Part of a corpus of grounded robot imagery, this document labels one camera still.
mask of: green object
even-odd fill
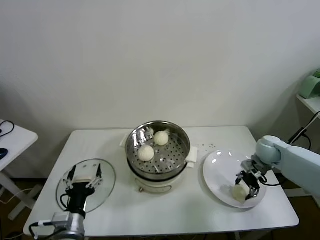
[[[305,99],[313,99],[320,96],[320,68],[303,80],[299,95]]]

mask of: stainless steel steamer basket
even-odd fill
[[[166,131],[169,142],[158,146],[154,134]],[[154,158],[143,162],[138,158],[138,151],[143,145],[154,149]],[[186,157],[190,152],[190,140],[186,132],[178,125],[167,121],[147,122],[128,136],[125,153],[129,167],[138,177],[152,182],[168,181],[178,176],[187,166]]]

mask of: white wall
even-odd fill
[[[287,137],[298,126],[293,94],[320,65],[319,9],[318,0],[0,1],[0,118],[39,135],[8,172],[48,176],[74,129],[168,120]]]

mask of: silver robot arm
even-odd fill
[[[235,184],[243,180],[250,188],[246,200],[259,194],[258,181],[267,183],[265,174],[273,168],[314,196],[320,197],[320,155],[298,146],[291,146],[275,136],[264,136],[256,145],[256,153],[241,163],[244,171]]]
[[[53,234],[43,238],[47,240],[82,240],[85,238],[84,220],[86,218],[87,197],[93,195],[103,181],[101,165],[99,164],[96,176],[93,179],[86,177],[74,177],[76,166],[68,173],[66,179],[63,179],[66,188],[65,195],[69,196],[69,201],[65,211],[56,212],[52,220],[42,220],[29,226],[29,232],[37,240],[38,235],[33,228],[53,226]]]

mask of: white plate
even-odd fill
[[[203,164],[204,180],[213,194],[224,203],[236,208],[248,209],[257,206],[266,195],[267,187],[260,184],[257,197],[244,203],[232,197],[231,189],[236,184],[236,174],[243,171],[241,162],[248,158],[231,150],[218,150],[211,153]]]

